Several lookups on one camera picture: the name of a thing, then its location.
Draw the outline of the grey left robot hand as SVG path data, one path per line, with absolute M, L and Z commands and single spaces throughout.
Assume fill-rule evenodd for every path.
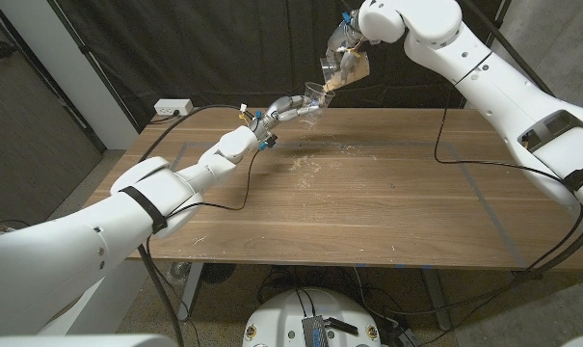
M 293 120 L 299 116 L 316 114 L 319 110 L 319 104 L 312 102 L 307 96 L 283 96 L 274 101 L 264 113 L 255 113 L 249 129 L 261 142 L 282 122 Z

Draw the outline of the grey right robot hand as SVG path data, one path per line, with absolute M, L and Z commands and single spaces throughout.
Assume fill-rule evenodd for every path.
M 342 21 L 331 34 L 327 49 L 326 60 L 339 73 L 341 81 L 346 81 L 348 75 L 355 70 L 359 54 L 352 49 L 360 43 L 362 34 Z

